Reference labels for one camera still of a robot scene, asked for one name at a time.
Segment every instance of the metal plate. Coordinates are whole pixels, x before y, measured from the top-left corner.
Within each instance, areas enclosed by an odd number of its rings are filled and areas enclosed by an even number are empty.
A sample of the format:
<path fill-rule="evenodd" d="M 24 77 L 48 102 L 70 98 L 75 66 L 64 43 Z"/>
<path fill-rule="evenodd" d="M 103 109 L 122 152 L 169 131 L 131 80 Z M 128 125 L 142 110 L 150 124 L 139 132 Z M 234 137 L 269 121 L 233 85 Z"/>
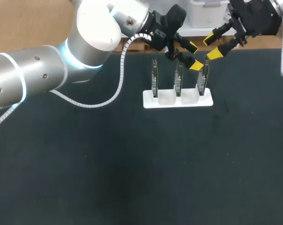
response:
<path fill-rule="evenodd" d="M 177 69 L 175 72 L 175 91 L 177 97 L 181 97 L 183 72 L 184 72 L 183 63 L 178 62 Z"/>
<path fill-rule="evenodd" d="M 158 67 L 157 59 L 153 60 L 153 71 L 152 71 L 152 91 L 153 97 L 158 97 Z"/>
<path fill-rule="evenodd" d="M 199 71 L 198 75 L 198 91 L 200 96 L 204 96 L 209 74 L 209 60 L 205 57 L 203 68 Z"/>

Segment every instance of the black tablecloth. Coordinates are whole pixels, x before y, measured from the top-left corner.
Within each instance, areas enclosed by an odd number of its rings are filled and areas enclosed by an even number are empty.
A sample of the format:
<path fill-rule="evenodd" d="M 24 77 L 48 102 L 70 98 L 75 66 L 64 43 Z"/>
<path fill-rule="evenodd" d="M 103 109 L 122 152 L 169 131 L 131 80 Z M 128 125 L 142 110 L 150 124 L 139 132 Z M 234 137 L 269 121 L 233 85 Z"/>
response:
<path fill-rule="evenodd" d="M 176 63 L 156 56 L 160 88 L 172 88 Z M 283 225 L 280 51 L 212 62 L 213 107 L 146 110 L 154 57 L 127 56 L 109 106 L 47 93 L 0 126 L 0 225 Z M 119 58 L 62 92 L 107 100 Z M 184 87 L 196 78 L 186 72 Z"/>

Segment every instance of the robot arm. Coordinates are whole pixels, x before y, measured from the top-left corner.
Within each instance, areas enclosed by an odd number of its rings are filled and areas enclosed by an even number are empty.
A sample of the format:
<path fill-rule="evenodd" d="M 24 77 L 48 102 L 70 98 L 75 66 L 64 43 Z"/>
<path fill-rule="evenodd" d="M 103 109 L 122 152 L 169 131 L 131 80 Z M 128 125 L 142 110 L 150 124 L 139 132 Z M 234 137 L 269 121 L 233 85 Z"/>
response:
<path fill-rule="evenodd" d="M 230 0 L 231 19 L 220 28 L 216 28 L 205 38 L 204 44 L 210 45 L 220 39 L 224 33 L 233 28 L 234 39 L 218 46 L 207 54 L 210 60 L 225 57 L 238 44 L 247 44 L 249 36 L 276 35 L 283 18 L 283 0 Z"/>
<path fill-rule="evenodd" d="M 152 41 L 144 41 L 157 50 L 167 47 L 169 59 L 178 58 L 190 69 L 203 66 L 173 47 L 174 41 L 179 41 L 192 53 L 198 49 L 177 34 L 186 17 L 178 5 L 162 16 L 149 12 L 149 4 L 140 0 L 70 1 L 75 15 L 65 42 L 0 53 L 0 109 L 67 83 L 90 80 L 119 44 L 121 33 L 129 37 L 138 32 L 148 34 Z"/>

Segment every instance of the wooden surface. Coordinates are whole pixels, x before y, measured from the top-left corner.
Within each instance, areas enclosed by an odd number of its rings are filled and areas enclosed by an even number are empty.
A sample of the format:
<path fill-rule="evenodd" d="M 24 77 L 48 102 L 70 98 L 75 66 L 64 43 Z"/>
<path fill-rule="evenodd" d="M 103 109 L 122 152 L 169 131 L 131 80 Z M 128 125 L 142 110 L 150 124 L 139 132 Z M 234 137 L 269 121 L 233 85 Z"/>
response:
<path fill-rule="evenodd" d="M 0 0 L 0 52 L 41 45 L 56 45 L 65 40 L 73 20 L 73 5 L 69 0 Z M 214 47 L 203 44 L 204 37 L 193 37 L 200 50 Z M 122 43 L 116 49 L 120 52 Z M 135 43 L 136 52 L 152 53 L 153 50 Z M 281 48 L 277 37 L 257 37 L 241 49 Z"/>

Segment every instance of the white holder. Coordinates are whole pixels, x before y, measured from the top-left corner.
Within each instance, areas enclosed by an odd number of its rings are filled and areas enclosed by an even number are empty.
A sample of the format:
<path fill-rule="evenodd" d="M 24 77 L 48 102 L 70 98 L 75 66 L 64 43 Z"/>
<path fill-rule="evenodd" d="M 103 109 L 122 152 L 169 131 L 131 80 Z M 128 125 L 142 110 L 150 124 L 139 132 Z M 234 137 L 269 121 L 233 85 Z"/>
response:
<path fill-rule="evenodd" d="M 182 89 L 181 97 L 176 96 L 175 89 L 158 90 L 158 97 L 153 97 L 152 90 L 143 92 L 143 107 L 155 108 L 181 108 L 212 106 L 213 99 L 210 89 L 206 88 L 204 96 L 199 95 L 198 87 Z"/>

